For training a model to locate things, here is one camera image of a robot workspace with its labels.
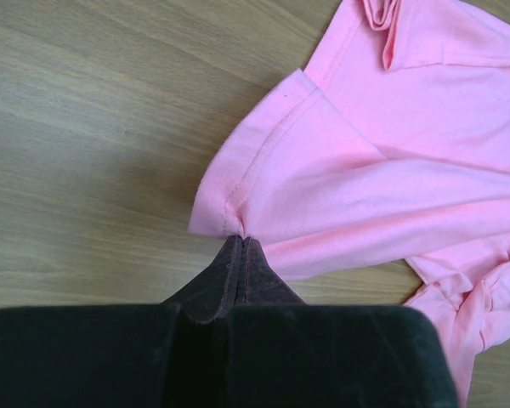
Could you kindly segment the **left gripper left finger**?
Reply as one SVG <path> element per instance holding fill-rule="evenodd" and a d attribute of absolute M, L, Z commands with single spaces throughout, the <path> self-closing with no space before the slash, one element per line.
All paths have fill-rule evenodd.
<path fill-rule="evenodd" d="M 0 407 L 213 407 L 242 240 L 163 303 L 0 309 Z"/>

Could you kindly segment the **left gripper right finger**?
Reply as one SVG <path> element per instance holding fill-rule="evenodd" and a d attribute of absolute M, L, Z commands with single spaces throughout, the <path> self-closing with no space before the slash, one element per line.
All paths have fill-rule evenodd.
<path fill-rule="evenodd" d="M 223 407 L 456 407 L 438 334 L 396 305 L 288 304 L 260 244 L 242 245 L 224 319 Z"/>

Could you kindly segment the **bright pink t shirt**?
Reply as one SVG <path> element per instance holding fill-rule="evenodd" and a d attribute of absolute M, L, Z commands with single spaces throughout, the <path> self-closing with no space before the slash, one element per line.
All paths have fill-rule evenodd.
<path fill-rule="evenodd" d="M 510 25 L 461 1 L 344 1 L 239 123 L 190 231 L 259 240 L 283 278 L 405 260 L 468 398 L 510 338 Z"/>

